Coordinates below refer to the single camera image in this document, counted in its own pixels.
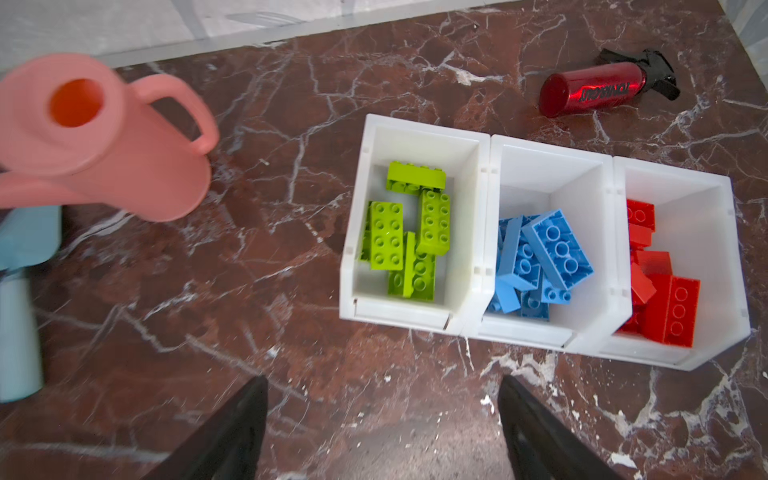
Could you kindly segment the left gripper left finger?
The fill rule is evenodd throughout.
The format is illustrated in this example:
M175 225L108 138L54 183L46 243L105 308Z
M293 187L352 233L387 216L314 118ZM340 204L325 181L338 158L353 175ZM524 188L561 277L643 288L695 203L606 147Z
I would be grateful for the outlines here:
M246 382L145 477L253 479L266 431L268 387L264 376Z

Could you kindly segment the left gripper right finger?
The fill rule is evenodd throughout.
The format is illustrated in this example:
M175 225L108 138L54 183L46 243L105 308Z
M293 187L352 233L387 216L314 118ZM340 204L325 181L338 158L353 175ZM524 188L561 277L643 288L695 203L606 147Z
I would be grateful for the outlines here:
M503 377L497 405L516 479L620 477L515 377Z

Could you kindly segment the red lego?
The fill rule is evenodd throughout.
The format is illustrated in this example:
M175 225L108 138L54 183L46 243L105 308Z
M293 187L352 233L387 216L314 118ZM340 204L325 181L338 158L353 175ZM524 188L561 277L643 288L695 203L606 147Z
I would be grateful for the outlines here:
M633 305L645 305L656 293L652 280L637 263L631 264L631 296Z
M628 199L626 205L627 218L630 224L647 228L651 232L656 231L655 206L653 204Z
M617 332L630 335L642 335L644 320L645 306L640 304L633 304L631 316L626 322L622 324Z
M634 250L631 253L634 263L638 264L644 275L673 275L671 256L665 251Z
M665 345L691 348L701 282L667 274L650 276L656 293L644 307L641 334Z
M628 230L631 249L644 250L652 245L653 230L651 228L630 223Z

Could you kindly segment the green lego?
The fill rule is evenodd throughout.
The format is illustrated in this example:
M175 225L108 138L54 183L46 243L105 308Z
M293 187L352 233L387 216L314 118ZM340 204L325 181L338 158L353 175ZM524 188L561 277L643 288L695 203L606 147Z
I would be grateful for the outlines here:
M451 198L446 193L423 189L419 195L419 229L416 252L436 256L450 249Z
M371 252L370 243L371 243L370 210L367 210L365 215L361 252L359 256L359 259L361 261L367 261L367 262L370 261L370 252Z
M418 196L421 190L443 192L446 182L446 173L439 168L393 161L388 168L386 188Z
M436 256L416 251L416 234L407 232L403 296L409 300L433 302L436 289Z
M404 271L388 272L387 294L389 296L402 297L404 295Z
M400 203L373 201L370 213L370 262L374 270L404 267L404 213Z

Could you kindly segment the light blue lego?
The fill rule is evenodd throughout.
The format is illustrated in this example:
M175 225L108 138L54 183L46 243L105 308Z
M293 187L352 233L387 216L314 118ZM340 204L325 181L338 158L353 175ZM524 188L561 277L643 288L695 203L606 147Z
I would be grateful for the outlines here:
M540 302L547 304L567 305L572 299L569 290L555 287L546 276L540 280L539 289L535 293Z

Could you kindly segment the red lego bottom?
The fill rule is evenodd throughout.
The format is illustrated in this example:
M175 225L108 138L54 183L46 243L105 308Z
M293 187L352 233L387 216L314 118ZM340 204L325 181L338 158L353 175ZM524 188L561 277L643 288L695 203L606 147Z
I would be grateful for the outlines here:
M645 305L656 293L652 280L637 263L631 264L631 296L633 305Z

